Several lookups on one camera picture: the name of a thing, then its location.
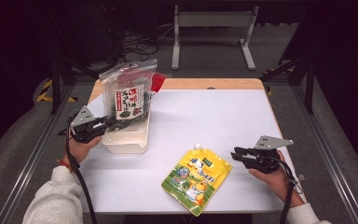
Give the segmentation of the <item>yellow spout pouch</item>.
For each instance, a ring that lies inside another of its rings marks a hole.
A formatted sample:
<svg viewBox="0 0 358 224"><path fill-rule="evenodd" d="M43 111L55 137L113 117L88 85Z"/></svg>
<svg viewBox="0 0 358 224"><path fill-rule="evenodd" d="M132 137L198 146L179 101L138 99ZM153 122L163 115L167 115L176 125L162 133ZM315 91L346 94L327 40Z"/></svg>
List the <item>yellow spout pouch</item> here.
<svg viewBox="0 0 358 224"><path fill-rule="evenodd" d="M232 170L232 165L196 144L161 183L161 187L198 217Z"/></svg>

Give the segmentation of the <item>person's right hand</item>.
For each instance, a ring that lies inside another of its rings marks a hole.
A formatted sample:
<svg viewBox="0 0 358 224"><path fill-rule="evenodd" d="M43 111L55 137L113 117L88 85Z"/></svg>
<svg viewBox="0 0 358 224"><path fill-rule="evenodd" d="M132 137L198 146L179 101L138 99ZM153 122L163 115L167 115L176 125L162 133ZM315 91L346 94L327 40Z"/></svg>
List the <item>person's right hand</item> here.
<svg viewBox="0 0 358 224"><path fill-rule="evenodd" d="M280 168L278 171L268 175L263 174L256 169L250 169L249 173L255 178L266 183L269 189L273 191L282 201L286 199L289 182L283 168Z"/></svg>

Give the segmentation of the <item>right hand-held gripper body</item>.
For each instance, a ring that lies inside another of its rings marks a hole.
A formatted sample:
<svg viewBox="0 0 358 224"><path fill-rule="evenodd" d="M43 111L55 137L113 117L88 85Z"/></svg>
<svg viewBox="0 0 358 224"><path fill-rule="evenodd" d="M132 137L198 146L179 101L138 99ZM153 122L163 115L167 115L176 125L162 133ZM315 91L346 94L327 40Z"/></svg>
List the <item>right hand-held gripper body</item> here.
<svg viewBox="0 0 358 224"><path fill-rule="evenodd" d="M279 147L291 146L293 140L262 135L253 148L246 148L241 161L247 169L256 169L263 174L271 174L280 167Z"/></svg>

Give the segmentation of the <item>clear plastic container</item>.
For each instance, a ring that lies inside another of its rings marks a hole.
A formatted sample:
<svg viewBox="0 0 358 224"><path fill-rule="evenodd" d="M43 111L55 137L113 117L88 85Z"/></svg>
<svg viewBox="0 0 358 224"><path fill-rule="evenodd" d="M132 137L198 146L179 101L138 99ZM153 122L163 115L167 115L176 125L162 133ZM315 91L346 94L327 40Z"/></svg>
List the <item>clear plastic container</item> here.
<svg viewBox="0 0 358 224"><path fill-rule="evenodd" d="M102 143L113 154L141 154L147 149L150 113L136 119L121 120L120 127L109 128Z"/></svg>

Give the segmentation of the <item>aluminium floor rail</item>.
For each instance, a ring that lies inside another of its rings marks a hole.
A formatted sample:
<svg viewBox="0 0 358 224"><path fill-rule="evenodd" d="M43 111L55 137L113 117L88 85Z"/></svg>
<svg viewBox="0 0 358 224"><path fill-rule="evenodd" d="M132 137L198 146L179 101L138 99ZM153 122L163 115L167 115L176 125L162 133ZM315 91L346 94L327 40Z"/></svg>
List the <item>aluminium floor rail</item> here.
<svg viewBox="0 0 358 224"><path fill-rule="evenodd" d="M353 192L348 184L348 181L341 169L339 168L336 159L331 151L331 147L328 145L322 128L320 127L317 119L309 112L305 105L305 94L301 91L298 86L292 86L291 90L296 100L300 104L300 107L305 114L306 120L312 130L313 135L318 143L318 151L320 152L324 164L336 186L338 194L344 203L351 221L353 224L358 224L358 202L356 201Z"/></svg>
<svg viewBox="0 0 358 224"><path fill-rule="evenodd" d="M53 106L54 113L48 112L48 120L43 127L42 133L39 135L32 152L26 163L23 165L15 184L0 211L0 224L8 224L13 216L24 191L34 174L34 170L42 157L44 147L49 140L52 130L64 109L64 105L73 92L73 89L73 86L63 86L62 93L59 95L60 102L58 105Z"/></svg>

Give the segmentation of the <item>person's left hand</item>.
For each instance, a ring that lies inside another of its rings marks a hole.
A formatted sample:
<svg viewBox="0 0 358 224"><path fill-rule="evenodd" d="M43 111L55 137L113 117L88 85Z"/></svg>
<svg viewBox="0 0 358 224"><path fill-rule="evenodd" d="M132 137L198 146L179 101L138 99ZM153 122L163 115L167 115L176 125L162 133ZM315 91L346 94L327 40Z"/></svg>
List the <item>person's left hand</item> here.
<svg viewBox="0 0 358 224"><path fill-rule="evenodd" d="M96 147L101 142L101 140L101 136L97 136L88 143L80 143L77 142L74 138L72 138L69 140L70 153L78 163L81 163L87 158L90 153L90 150Z"/></svg>

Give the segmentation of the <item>black metal stand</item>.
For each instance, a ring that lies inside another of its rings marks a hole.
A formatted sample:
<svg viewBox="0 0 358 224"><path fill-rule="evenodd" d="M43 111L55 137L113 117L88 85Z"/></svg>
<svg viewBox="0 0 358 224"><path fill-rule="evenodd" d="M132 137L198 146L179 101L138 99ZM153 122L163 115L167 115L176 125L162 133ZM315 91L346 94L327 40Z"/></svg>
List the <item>black metal stand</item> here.
<svg viewBox="0 0 358 224"><path fill-rule="evenodd" d="M86 66L72 60L70 57L66 57L61 44L61 32L57 22L54 19L53 14L47 7L47 25L44 30L46 43L48 44L48 52L51 59L51 80L52 80L52 94L53 94L53 106L51 114L54 115L61 108L62 103L67 99L61 93L61 81L65 85L73 86L76 83L76 76L71 70L72 67L79 70L86 76L97 78L98 74L88 69Z"/></svg>
<svg viewBox="0 0 358 224"><path fill-rule="evenodd" d="M302 17L285 48L278 62L279 67L274 70L266 70L260 78L262 82L265 82L292 68L293 72L287 78L287 81L290 85L298 86L303 78L306 79L305 107L310 114L313 114L312 97L314 84L314 66L311 54L313 49L311 45L313 37L311 35L315 24L312 20L313 15L309 10Z"/></svg>

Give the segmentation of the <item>white metal stand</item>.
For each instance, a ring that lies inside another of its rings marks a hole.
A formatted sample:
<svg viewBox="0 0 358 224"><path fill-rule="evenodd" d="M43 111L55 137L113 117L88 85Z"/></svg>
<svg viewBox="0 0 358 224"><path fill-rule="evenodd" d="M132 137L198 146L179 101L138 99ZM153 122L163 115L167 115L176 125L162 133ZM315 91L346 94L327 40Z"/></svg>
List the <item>white metal stand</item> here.
<svg viewBox="0 0 358 224"><path fill-rule="evenodd" d="M175 6L172 70L179 69L181 27L246 27L246 36L239 43L248 69L255 70L255 62L249 49L249 43L255 27L258 9L259 7L245 11L183 11L179 6Z"/></svg>

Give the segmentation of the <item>clear dried seaweed bag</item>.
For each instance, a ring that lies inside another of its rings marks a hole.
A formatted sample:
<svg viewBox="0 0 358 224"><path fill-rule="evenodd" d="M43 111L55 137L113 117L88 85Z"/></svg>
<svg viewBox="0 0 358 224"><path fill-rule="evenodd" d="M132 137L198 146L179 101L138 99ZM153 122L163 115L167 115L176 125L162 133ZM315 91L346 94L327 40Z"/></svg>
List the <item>clear dried seaweed bag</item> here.
<svg viewBox="0 0 358 224"><path fill-rule="evenodd" d="M149 111L157 66L156 59L121 63L99 75L106 116L116 118L108 125L120 125L121 120L136 119Z"/></svg>

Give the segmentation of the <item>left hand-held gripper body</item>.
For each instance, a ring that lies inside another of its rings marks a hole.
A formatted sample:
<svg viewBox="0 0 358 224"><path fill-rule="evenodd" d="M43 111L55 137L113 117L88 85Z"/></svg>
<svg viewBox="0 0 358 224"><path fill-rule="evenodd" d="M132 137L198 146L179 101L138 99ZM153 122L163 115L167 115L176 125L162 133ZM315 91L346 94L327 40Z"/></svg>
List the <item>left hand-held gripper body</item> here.
<svg viewBox="0 0 358 224"><path fill-rule="evenodd" d="M87 144L95 137L104 135L105 121L106 117L95 117L84 105L70 121L70 134L77 142Z"/></svg>

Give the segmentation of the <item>white table mat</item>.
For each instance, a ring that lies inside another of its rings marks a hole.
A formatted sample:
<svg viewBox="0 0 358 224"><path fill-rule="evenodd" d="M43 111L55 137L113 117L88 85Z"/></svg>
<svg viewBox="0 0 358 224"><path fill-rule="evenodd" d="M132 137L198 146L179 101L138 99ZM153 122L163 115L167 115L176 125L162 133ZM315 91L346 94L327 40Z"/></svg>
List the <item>white table mat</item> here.
<svg viewBox="0 0 358 224"><path fill-rule="evenodd" d="M161 184L195 145L231 161L234 147L278 137L279 125L262 90L161 90L152 99L145 152L93 148L80 170L100 214L184 214Z"/></svg>

